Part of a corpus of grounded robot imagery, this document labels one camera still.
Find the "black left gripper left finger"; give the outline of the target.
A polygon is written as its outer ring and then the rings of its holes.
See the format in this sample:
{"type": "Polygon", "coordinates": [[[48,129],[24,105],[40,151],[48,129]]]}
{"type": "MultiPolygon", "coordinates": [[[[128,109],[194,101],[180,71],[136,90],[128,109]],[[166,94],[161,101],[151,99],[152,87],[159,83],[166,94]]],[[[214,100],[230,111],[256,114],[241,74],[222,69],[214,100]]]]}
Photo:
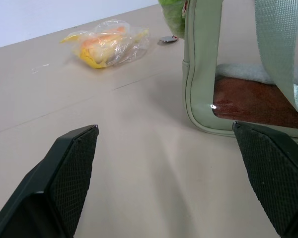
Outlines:
{"type": "Polygon", "coordinates": [[[0,211],[0,238],[72,238],[92,175],[99,128],[88,125],[56,139],[0,211]]]}

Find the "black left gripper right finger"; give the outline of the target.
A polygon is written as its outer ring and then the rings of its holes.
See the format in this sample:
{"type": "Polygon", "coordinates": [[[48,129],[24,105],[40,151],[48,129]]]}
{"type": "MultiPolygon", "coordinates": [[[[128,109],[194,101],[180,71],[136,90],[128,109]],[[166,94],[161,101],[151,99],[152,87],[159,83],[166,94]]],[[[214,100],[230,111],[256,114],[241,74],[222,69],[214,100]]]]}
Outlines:
{"type": "Polygon", "coordinates": [[[298,238],[298,145],[285,133],[245,122],[233,132],[249,182],[282,238],[298,238]]]}

